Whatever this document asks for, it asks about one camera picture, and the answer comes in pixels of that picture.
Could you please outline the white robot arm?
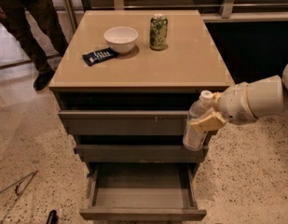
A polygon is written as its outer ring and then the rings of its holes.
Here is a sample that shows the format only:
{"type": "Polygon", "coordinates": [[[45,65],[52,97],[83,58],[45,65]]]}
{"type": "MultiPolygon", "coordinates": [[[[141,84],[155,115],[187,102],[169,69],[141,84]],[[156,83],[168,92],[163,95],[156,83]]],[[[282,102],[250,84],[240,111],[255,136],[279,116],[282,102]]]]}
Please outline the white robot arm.
{"type": "Polygon", "coordinates": [[[217,92],[205,114],[190,121],[188,126],[201,133],[219,130],[227,122],[244,125],[275,115],[288,116],[288,64],[281,77],[241,82],[217,92]]]}

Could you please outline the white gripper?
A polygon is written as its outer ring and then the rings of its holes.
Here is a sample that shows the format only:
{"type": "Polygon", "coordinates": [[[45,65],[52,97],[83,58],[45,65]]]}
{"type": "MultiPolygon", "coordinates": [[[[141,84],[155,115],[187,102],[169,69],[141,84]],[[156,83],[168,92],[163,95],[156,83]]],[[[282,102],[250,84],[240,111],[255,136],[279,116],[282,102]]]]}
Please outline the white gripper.
{"type": "Polygon", "coordinates": [[[247,98],[246,82],[230,86],[221,93],[217,101],[217,110],[210,108],[200,118],[193,119],[189,127],[197,132],[216,131],[226,125],[254,123],[257,117],[252,113],[247,98]]]}

